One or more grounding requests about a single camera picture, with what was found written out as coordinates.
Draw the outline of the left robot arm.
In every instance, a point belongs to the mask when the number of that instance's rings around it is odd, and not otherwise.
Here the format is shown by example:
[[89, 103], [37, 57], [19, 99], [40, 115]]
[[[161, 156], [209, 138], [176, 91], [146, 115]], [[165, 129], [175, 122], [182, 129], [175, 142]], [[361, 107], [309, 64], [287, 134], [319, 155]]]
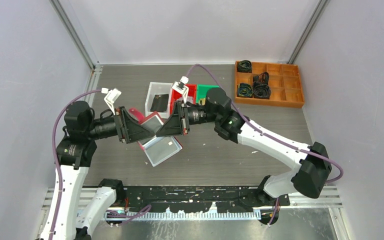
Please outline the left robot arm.
[[55, 189], [40, 240], [90, 240], [111, 205], [121, 206], [127, 197], [121, 180], [105, 178], [84, 210], [79, 211], [80, 196], [89, 172], [96, 141], [118, 137], [130, 144], [150, 138], [154, 133], [119, 107], [106, 117], [95, 117], [86, 101], [69, 103], [62, 111], [64, 137], [54, 144]]

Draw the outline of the red leather card holder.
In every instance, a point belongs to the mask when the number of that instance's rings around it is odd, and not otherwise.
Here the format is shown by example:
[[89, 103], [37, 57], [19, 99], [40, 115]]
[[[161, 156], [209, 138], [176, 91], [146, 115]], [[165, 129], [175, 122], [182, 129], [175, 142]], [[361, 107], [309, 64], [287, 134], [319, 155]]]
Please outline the red leather card holder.
[[[133, 107], [128, 111], [138, 120], [138, 123], [142, 127], [152, 130], [154, 134], [163, 125], [163, 120], [156, 111], [148, 116], [144, 116], [139, 110]], [[137, 143], [153, 167], [158, 166], [183, 149], [183, 146], [174, 136], [158, 137], [154, 135], [140, 140]]]

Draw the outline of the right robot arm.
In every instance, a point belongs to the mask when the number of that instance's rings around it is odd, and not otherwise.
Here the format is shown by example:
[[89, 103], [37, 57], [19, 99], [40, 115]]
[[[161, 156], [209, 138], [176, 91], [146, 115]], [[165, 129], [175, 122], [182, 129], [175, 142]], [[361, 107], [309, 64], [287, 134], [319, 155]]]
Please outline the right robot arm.
[[268, 175], [255, 191], [255, 198], [263, 205], [271, 205], [278, 197], [300, 193], [317, 199], [332, 171], [327, 161], [326, 147], [296, 142], [258, 125], [238, 110], [221, 88], [211, 88], [205, 102], [185, 104], [176, 101], [167, 121], [156, 132], [158, 137], [186, 135], [192, 125], [214, 123], [214, 131], [224, 140], [252, 147], [289, 167], [279, 175]]

